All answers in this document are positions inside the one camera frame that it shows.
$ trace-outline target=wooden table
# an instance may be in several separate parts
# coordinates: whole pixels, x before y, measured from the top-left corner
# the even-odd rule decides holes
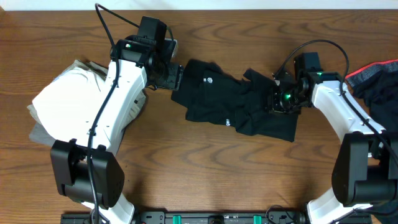
[[[241,78],[247,68],[271,77],[285,57],[312,39],[339,43],[350,71],[397,58],[398,11],[119,11],[139,22],[170,25],[176,61],[214,61]],[[136,28],[104,15],[113,37]],[[109,63],[109,40],[95,11],[6,12],[0,21],[0,223],[59,223],[88,209],[56,190],[50,148],[29,141],[35,121],[26,106],[75,59]],[[343,72],[333,46],[315,44],[325,70]],[[340,143],[316,109],[304,109],[294,143],[245,136],[233,128],[185,120],[170,92],[146,90],[140,117],[127,129],[117,159],[123,193],[138,208],[169,211],[299,208],[330,188]]]

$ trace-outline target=black cable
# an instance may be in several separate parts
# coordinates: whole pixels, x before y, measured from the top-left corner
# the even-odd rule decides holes
[[[391,149],[390,145],[388,145],[387,141],[381,136],[381,134],[373,126],[371,126],[369,124],[369,121],[367,119],[365,119],[362,116],[362,114],[354,107],[354,105],[349,101],[349,99],[345,95],[346,92],[343,91],[343,84],[344,84],[344,82],[346,80],[346,76],[347,76],[348,70],[349,70],[349,60],[348,60],[347,53],[338,44],[334,43],[331,40],[322,40],[322,39],[320,39],[320,40],[311,40],[311,41],[308,41],[307,43],[302,44],[300,47],[297,47],[292,53],[290,53],[290,55],[285,59],[285,61],[282,64],[282,66],[280,66],[278,71],[274,74],[274,78],[277,79],[277,77],[279,76],[279,73],[283,71],[284,67],[286,66],[286,63],[292,58],[294,53],[296,53],[302,47],[307,46],[308,44],[313,44],[313,43],[317,43],[317,42],[325,42],[325,43],[334,45],[335,47],[337,47],[341,51],[341,53],[343,53],[344,58],[346,60],[346,70],[344,72],[344,75],[343,75],[342,79],[340,80],[340,85],[339,85],[340,95],[343,97],[343,99],[345,100],[347,105],[354,111],[354,113],[356,115],[358,115],[358,117],[361,119],[361,121],[364,123],[364,125],[366,125],[374,133],[374,135],[376,135],[376,137],[380,140],[380,142],[383,143],[383,146],[387,149],[389,154],[393,157],[394,162],[396,163],[396,166],[398,166],[398,156],[397,156],[397,154]]]
[[[88,136],[88,143],[87,143],[87,165],[88,165],[88,177],[90,178],[90,184],[91,184],[91,190],[93,192],[93,197],[94,197],[94,213],[95,213],[95,223],[98,224],[98,217],[99,217],[99,208],[98,208],[98,198],[97,198],[97,190],[95,187],[95,182],[94,182],[94,173],[93,173],[93,164],[92,164],[92,160],[91,160],[91,150],[93,147],[93,137],[95,135],[95,127],[98,124],[98,121],[100,120],[101,114],[105,109],[106,104],[108,103],[109,99],[111,98],[111,95],[114,91],[114,89],[117,87],[118,85],[118,80],[119,80],[119,54],[118,51],[116,49],[116,46],[113,42],[113,38],[111,33],[109,32],[108,27],[105,24],[104,19],[102,18],[102,15],[100,13],[100,9],[102,8],[104,9],[106,12],[116,16],[119,19],[122,19],[125,22],[128,22],[129,24],[135,26],[135,27],[139,27],[137,24],[128,21],[127,19],[115,14],[114,12],[110,11],[109,9],[103,7],[102,5],[96,3],[95,4],[95,11],[97,12],[97,15],[105,29],[106,35],[108,35],[109,41],[111,42],[112,45],[112,50],[114,52],[114,57],[115,57],[115,61],[116,61],[116,76],[115,79],[113,80],[113,84],[111,89],[109,90],[109,93],[106,95],[105,100],[103,101],[101,107],[98,110],[97,115],[95,116],[95,119],[93,121],[93,125],[91,126],[91,129],[89,130],[89,136]]]
[[[169,27],[169,26],[167,26],[166,27],[166,29],[168,30],[168,32],[169,32],[169,34],[170,34],[170,38],[172,39],[172,44],[170,45],[170,50],[169,50],[169,54],[170,54],[170,57],[173,55],[173,51],[174,51],[174,37],[173,37],[173,32],[172,32],[172,29]]]
[[[98,4],[98,3],[95,4],[95,10],[97,11],[97,14],[99,13],[98,10],[97,10],[98,7],[104,9],[106,12],[108,12],[108,13],[110,13],[110,14],[116,16],[117,18],[123,20],[124,22],[130,23],[131,25],[133,25],[133,26],[139,28],[139,25],[137,25],[137,24],[131,22],[130,20],[124,18],[123,16],[117,15],[116,13],[110,11],[109,9],[105,8],[104,6],[102,6],[102,5]]]
[[[281,205],[271,205],[268,209],[267,209],[267,211],[266,211],[266,218],[272,223],[272,221],[268,218],[268,211],[270,210],[270,209],[272,209],[272,208],[274,208],[274,207],[279,207],[279,208],[281,208],[285,213],[286,213],[286,215],[291,219],[291,220],[293,220],[293,222],[294,222],[294,218],[293,217],[291,217],[290,216],[290,214],[286,211],[286,209],[283,207],[283,206],[281,206]]]
[[[90,212],[90,220],[91,221],[94,220],[94,217],[93,217],[94,213],[95,213],[95,210],[92,209]],[[102,221],[105,221],[105,224],[110,224],[110,221],[101,212],[99,213],[99,215],[100,215]]]

